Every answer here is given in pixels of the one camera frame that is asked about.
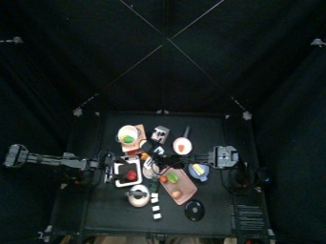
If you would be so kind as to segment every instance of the black table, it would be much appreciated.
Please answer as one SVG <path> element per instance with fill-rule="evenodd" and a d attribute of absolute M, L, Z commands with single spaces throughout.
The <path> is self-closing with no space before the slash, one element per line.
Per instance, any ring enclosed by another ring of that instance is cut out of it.
<path fill-rule="evenodd" d="M 186 126 L 190 131 L 190 154 L 205 154 L 214 146 L 233 146 L 251 167 L 257 167 L 256 149 L 251 130 L 251 121 L 241 114 L 156 114 L 149 112 L 104 112 L 85 113 L 74 118 L 69 137 L 68 152 L 77 156 L 94 157 L 98 150 L 108 150 L 122 155 L 121 145 L 114 141 L 116 133 L 122 125 L 142 124 L 146 138 L 156 126 L 170 130 L 162 145 L 164 154 L 174 154 L 172 142 Z M 162 187 L 158 188 L 158 206 L 161 219 L 152 219 L 150 204 L 142 208 L 129 205 L 124 192 L 129 188 L 117 188 L 113 183 L 102 183 L 102 174 L 94 174 L 94 184 L 89 188 L 66 186 L 58 190 L 58 197 L 51 214 L 51 236 L 72 234 L 81 240 L 85 235 L 145 235 L 166 238 L 172 236 L 225 237 L 245 232 L 240 227 L 240 216 L 235 206 L 257 207 L 265 224 L 253 230 L 259 237 L 265 237 L 267 211 L 263 193 L 252 192 L 233 198 L 221 181 L 221 172 L 209 169 L 208 179 L 200 182 L 192 179 L 197 187 L 193 199 L 202 202 L 204 217 L 198 222 L 189 221 Z"/>

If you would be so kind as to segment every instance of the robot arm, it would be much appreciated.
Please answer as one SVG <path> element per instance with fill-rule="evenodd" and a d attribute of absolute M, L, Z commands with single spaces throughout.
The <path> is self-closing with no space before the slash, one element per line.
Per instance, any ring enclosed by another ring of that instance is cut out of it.
<path fill-rule="evenodd" d="M 76 184 L 88 182 L 89 180 L 85 179 L 89 178 L 89 174 L 93 174 L 93 171 L 98 168 L 98 162 L 96 160 L 80 159 L 73 153 L 65 152 L 62 156 L 42 155 L 29 152 L 22 145 L 10 145 L 3 166 L 17 169 L 25 163 L 54 167 L 64 166 L 65 177 Z"/>
<path fill-rule="evenodd" d="M 43 164 L 50 166 L 68 166 L 81 171 L 97 169 L 96 160 L 78 159 L 73 153 L 64 152 L 61 157 L 31 153 L 22 145 L 13 144 L 9 147 L 3 166 L 19 168 L 25 163 Z"/>

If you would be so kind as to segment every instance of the small box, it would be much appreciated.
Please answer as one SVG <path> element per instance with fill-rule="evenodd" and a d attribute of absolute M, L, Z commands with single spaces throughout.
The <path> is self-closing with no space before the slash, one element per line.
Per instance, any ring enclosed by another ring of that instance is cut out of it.
<path fill-rule="evenodd" d="M 150 203 L 156 203 L 156 202 L 157 202 L 157 198 L 152 198 L 152 199 L 149 200 L 149 202 L 150 202 Z"/>
<path fill-rule="evenodd" d="M 168 137 L 169 129 L 162 126 L 157 126 L 153 129 L 153 133 L 150 135 L 150 140 L 164 144 L 166 137 Z"/>
<path fill-rule="evenodd" d="M 158 219 L 158 218 L 161 218 L 161 214 L 160 214 L 160 213 L 156 213 L 156 214 L 153 215 L 153 219 Z"/>
<path fill-rule="evenodd" d="M 158 206 L 153 206 L 153 207 L 152 207 L 152 211 L 153 211 L 153 212 L 158 211 Z"/>

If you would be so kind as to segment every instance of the small white block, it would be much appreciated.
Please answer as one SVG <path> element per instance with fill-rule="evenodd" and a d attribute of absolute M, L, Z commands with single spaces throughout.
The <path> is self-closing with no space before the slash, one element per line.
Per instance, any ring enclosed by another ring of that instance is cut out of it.
<path fill-rule="evenodd" d="M 158 206 L 153 206 L 152 207 L 152 211 L 154 212 L 154 211 L 158 211 Z"/>
<path fill-rule="evenodd" d="M 160 213 L 156 213 L 156 214 L 153 215 L 153 219 L 157 219 L 157 218 L 161 218 L 161 214 L 160 214 Z"/>
<path fill-rule="evenodd" d="M 156 202 L 157 202 L 157 198 L 152 198 L 152 199 L 149 200 L 149 202 L 150 202 L 150 203 L 156 203 Z"/>
<path fill-rule="evenodd" d="M 157 198 L 157 193 L 150 193 L 150 198 Z"/>

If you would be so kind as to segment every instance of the cluttered tabletop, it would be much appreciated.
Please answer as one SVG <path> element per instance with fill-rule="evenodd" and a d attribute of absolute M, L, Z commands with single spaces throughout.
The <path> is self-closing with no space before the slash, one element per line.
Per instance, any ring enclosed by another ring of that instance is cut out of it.
<path fill-rule="evenodd" d="M 224 117 L 114 114 L 100 120 L 100 138 L 92 120 L 77 122 L 69 140 L 76 153 L 100 145 L 104 164 L 94 173 L 84 230 L 231 235 L 231 183 L 221 170 L 241 160 L 236 143 L 228 144 L 236 138 L 225 132 Z M 237 145 L 245 136 L 237 135 Z M 236 183 L 247 188 L 244 181 Z"/>

